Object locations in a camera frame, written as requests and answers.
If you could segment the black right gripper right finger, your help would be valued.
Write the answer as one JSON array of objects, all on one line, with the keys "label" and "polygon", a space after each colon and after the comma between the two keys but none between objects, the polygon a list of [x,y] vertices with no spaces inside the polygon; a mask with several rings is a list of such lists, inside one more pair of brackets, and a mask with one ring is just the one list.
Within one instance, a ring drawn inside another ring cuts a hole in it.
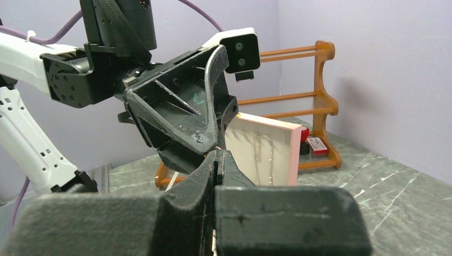
[{"label": "black right gripper right finger", "polygon": [[219,151],[218,255],[371,255],[360,208],[339,187],[256,186]]}]

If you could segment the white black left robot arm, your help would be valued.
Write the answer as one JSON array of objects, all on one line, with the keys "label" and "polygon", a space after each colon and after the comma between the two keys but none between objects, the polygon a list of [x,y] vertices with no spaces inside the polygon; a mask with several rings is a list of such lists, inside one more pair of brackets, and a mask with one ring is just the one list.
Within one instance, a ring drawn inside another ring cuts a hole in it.
[{"label": "white black left robot arm", "polygon": [[[157,49],[154,62],[165,62],[206,42],[216,28],[179,1],[152,1]],[[79,1],[1,1],[1,20],[9,28],[34,31],[48,39],[79,10]],[[17,89],[32,117],[57,149],[83,171],[104,164],[120,166],[154,154],[137,129],[121,124],[124,110],[116,98],[77,109],[52,100],[35,87],[19,82]]]}]

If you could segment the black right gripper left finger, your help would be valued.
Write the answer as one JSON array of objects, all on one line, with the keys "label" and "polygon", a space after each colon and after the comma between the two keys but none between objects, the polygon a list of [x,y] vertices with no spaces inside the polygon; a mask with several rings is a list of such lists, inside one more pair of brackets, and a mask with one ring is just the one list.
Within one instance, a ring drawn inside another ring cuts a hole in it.
[{"label": "black right gripper left finger", "polygon": [[211,255],[216,157],[165,193],[42,196],[1,255]]}]

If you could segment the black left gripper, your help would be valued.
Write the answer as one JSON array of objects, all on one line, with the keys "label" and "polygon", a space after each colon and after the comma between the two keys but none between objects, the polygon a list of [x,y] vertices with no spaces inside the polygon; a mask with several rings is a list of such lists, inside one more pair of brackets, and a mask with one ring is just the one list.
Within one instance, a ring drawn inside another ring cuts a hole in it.
[{"label": "black left gripper", "polygon": [[225,130],[238,112],[224,71],[223,45],[186,52],[147,70],[123,96],[146,144],[173,170],[194,170],[225,149]]}]

